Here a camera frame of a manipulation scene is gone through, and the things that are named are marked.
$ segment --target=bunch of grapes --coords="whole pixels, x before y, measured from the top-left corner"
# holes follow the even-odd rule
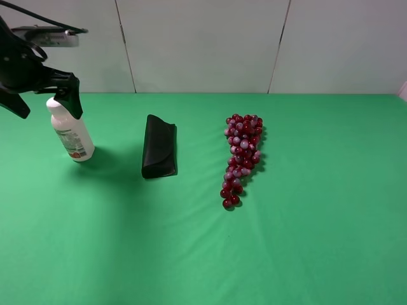
[[[230,208],[240,201],[238,195],[243,193],[240,179],[251,174],[255,164],[260,162],[260,151],[257,146],[263,132],[263,120],[246,114],[244,117],[234,114],[226,119],[228,124],[224,135],[228,137],[232,157],[228,160],[221,197],[223,207]]]

